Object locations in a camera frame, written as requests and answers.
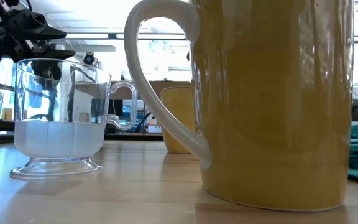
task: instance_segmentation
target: yellow cup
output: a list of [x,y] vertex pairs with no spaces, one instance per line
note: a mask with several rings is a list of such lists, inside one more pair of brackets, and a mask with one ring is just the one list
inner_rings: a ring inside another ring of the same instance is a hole
[[13,109],[12,108],[3,108],[1,111],[1,119],[4,121],[13,120]]
[[[161,91],[161,101],[166,108],[187,128],[195,131],[194,104],[191,87],[171,87]],[[165,128],[162,129],[167,151],[171,153],[189,154],[182,144],[168,133]]]

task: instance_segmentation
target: mug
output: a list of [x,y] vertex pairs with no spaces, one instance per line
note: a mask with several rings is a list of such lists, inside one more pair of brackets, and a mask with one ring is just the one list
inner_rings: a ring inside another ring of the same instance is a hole
[[[30,157],[11,177],[46,179],[100,170],[91,156],[104,140],[106,124],[128,130],[136,121],[137,91],[127,81],[111,85],[111,75],[82,63],[28,59],[17,63],[15,147]],[[109,96],[120,87],[132,91],[131,121],[108,114]]]
[[[197,133],[142,73],[137,33],[154,17],[175,21],[191,42]],[[322,211],[346,190],[353,20],[352,0],[144,0],[124,46],[142,99],[199,157],[205,190],[252,207]]]
[[[191,87],[171,87],[165,88],[160,93],[160,98],[164,106],[174,115],[177,120],[190,130],[195,131],[193,95]],[[189,154],[180,142],[178,142],[165,128],[162,129],[167,151],[171,153]]]
[[3,108],[1,111],[1,119],[4,121],[12,121],[13,109],[12,108]]

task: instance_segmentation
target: ceiling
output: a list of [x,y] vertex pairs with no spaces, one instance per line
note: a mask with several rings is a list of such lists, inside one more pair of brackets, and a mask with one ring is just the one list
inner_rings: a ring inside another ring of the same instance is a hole
[[[123,32],[131,9],[139,0],[30,0],[33,11],[42,13],[48,23],[65,32]],[[175,22],[155,18],[145,22],[141,32],[183,33]]]

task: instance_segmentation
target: yellow mug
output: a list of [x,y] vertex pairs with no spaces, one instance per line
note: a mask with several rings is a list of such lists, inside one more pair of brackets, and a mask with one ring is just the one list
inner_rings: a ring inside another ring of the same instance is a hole
[[[197,132],[144,77],[146,19],[191,42]],[[151,112],[198,156],[203,186],[230,202],[289,211],[342,204],[349,165],[353,0],[143,0],[129,13],[130,74]]]
[[[164,106],[171,111],[177,120],[190,130],[195,131],[194,105],[191,87],[171,87],[161,91],[160,98]],[[171,153],[189,154],[180,142],[178,142],[165,128],[162,129],[167,151]]]
[[4,121],[12,121],[13,109],[12,108],[3,108],[1,111],[1,119],[3,119]]

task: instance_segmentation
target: cup base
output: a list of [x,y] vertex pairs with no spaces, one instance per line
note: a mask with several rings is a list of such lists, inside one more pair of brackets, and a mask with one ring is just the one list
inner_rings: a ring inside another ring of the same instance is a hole
[[242,202],[234,202],[232,200],[228,200],[228,199],[225,199],[225,198],[220,197],[218,195],[215,195],[215,194],[211,193],[209,190],[207,190],[206,188],[204,188],[204,190],[207,191],[210,195],[212,195],[214,197],[217,197],[219,199],[225,200],[227,202],[231,202],[231,203],[238,204],[238,205],[243,205],[243,206],[250,207],[250,208],[259,208],[259,209],[273,210],[273,211],[279,211],[279,212],[325,212],[325,211],[330,211],[330,210],[333,210],[335,208],[338,208],[338,207],[340,207],[342,205],[342,204],[338,204],[338,205],[331,206],[331,207],[323,207],[323,208],[316,208],[316,209],[265,207],[265,206],[252,205],[252,204],[247,204],[247,203],[242,203]]
[[97,172],[103,167],[90,157],[72,159],[30,158],[23,167],[11,170],[13,179],[50,179]]
[[172,152],[172,151],[168,151],[169,154],[184,154],[184,155],[190,155],[191,152]]

